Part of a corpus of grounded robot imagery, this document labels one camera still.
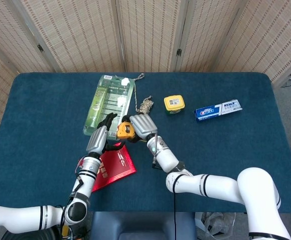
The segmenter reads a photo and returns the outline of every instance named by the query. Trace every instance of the toothpaste box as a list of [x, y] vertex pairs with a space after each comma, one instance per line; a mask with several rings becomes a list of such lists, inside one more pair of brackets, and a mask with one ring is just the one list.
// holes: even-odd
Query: toothpaste box
[[193, 113], [196, 121], [199, 122], [205, 119], [214, 118], [224, 114], [230, 114], [240, 110], [242, 110], [242, 108], [239, 101], [234, 99], [217, 105], [198, 108], [194, 110]]

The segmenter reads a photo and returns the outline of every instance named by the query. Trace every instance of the table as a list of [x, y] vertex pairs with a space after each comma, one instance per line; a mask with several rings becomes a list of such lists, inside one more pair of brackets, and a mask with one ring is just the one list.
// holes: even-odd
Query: table
[[[22, 73], [10, 91], [0, 126], [0, 205], [64, 205], [78, 159], [89, 140], [84, 122], [103, 73]], [[135, 78], [139, 73], [107, 73]], [[159, 134], [194, 175], [236, 179], [248, 167], [268, 171], [291, 212], [291, 151], [269, 78], [261, 73], [146, 73], [139, 102], [153, 96]], [[165, 113], [164, 97], [180, 94], [183, 112]], [[196, 122], [193, 110], [238, 99], [243, 110]], [[135, 113], [134, 100], [129, 114]], [[166, 174], [153, 169], [144, 142], [127, 143], [137, 173], [91, 196], [93, 211], [173, 211]], [[244, 212], [244, 206], [184, 193], [177, 212]]]

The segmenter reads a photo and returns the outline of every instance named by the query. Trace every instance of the plastic bag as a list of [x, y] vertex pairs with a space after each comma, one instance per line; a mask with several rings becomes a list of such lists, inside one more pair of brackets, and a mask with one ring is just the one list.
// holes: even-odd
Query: plastic bag
[[196, 212], [197, 236], [201, 240], [224, 240], [232, 236], [236, 213]]

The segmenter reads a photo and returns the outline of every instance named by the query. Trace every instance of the blue tablecloth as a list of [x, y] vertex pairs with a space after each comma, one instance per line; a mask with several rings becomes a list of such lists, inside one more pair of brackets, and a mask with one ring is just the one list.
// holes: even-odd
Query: blue tablecloth
[[[139, 73], [107, 73], [135, 78]], [[89, 140], [83, 125], [102, 73], [23, 73], [16, 77], [0, 126], [0, 205], [64, 205]], [[291, 212], [291, 151], [269, 78], [261, 73], [146, 73], [139, 102], [170, 149], [194, 175], [236, 179], [248, 167], [268, 171]], [[164, 97], [182, 95], [183, 112], [165, 113]], [[243, 110], [196, 122], [193, 110], [238, 99]], [[134, 100], [129, 114], [135, 113]], [[127, 144], [137, 173], [91, 196], [94, 211], [173, 211], [166, 174], [153, 169], [144, 142]], [[178, 212], [244, 212], [236, 203], [184, 193]]]

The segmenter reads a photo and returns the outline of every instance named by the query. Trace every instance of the red folder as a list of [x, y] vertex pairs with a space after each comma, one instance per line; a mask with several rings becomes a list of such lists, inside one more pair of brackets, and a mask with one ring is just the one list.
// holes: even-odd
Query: red folder
[[137, 171], [126, 146], [123, 146], [118, 151], [106, 151], [100, 158], [101, 165], [92, 192], [121, 178], [134, 174]]

